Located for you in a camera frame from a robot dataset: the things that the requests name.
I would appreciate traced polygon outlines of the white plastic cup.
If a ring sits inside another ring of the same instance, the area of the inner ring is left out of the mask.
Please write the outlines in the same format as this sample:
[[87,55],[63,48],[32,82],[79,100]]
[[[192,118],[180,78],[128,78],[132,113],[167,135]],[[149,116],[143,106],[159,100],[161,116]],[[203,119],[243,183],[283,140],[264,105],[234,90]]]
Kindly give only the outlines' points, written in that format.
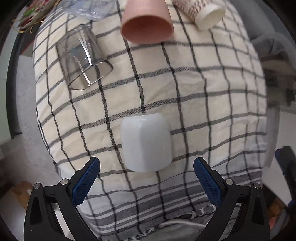
[[159,113],[124,117],[120,138],[123,162],[134,172],[159,171],[172,162],[170,127]]

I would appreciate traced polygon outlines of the clear plastic Happy Cat cup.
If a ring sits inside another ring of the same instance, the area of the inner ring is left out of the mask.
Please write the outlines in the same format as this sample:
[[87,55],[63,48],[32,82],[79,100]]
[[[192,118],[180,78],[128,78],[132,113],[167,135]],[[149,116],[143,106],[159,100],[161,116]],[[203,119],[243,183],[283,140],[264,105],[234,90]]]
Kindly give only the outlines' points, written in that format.
[[63,0],[63,10],[79,18],[98,21],[108,16],[115,6],[112,0]]

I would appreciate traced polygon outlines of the clear grey glass cup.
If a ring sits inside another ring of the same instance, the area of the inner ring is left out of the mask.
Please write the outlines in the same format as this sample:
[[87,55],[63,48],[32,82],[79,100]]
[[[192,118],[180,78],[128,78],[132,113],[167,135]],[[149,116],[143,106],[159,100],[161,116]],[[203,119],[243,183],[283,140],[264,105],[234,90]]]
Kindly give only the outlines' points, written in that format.
[[70,90],[85,90],[109,75],[114,67],[88,25],[78,25],[56,44],[58,60]]

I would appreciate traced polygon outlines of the patterned paper cup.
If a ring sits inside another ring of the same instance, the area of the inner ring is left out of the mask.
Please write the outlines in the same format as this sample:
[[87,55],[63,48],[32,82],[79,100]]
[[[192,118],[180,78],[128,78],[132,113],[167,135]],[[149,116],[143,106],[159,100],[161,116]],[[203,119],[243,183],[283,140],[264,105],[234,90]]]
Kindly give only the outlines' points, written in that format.
[[172,1],[200,31],[205,31],[222,21],[226,9],[215,1]]

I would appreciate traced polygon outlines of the pink plastic cup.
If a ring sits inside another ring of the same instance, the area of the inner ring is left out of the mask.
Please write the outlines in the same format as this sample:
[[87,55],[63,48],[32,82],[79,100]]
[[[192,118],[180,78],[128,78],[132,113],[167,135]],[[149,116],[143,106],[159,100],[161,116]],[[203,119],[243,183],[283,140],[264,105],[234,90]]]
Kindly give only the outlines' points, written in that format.
[[170,39],[174,27],[167,3],[127,1],[120,31],[126,40],[135,44],[158,44]]

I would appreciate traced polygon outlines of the plaid checkered tablecloth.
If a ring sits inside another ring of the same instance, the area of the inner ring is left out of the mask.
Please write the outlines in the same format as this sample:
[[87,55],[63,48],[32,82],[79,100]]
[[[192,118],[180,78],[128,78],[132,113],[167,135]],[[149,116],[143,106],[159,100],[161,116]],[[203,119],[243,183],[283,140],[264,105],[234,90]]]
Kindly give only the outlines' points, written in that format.
[[[36,113],[58,175],[70,178],[90,157],[100,172],[78,206],[98,240],[189,240],[216,208],[199,183],[197,157],[224,179],[262,181],[267,148],[262,66],[234,1],[200,31],[172,1],[171,39],[138,45],[120,32],[126,1],[91,22],[55,6],[34,42]],[[113,66],[100,82],[71,90],[57,43],[90,27]]]

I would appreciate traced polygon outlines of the grey sectional sofa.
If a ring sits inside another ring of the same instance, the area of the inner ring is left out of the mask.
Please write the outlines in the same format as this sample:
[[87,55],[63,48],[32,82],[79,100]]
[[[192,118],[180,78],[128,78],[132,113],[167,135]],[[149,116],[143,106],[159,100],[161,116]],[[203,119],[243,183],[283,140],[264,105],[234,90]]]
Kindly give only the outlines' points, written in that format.
[[270,104],[295,107],[295,42],[264,1],[231,1],[261,61]]

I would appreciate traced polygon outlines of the large shell snack bowl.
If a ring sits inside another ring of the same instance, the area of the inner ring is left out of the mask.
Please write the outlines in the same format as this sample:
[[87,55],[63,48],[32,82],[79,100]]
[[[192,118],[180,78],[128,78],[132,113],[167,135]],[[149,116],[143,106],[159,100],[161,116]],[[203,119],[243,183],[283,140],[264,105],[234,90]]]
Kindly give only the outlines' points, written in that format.
[[50,1],[32,1],[29,8],[23,13],[22,17],[14,22],[18,24],[18,33],[27,32],[32,30],[33,26],[41,23],[48,13],[60,3],[60,0]]

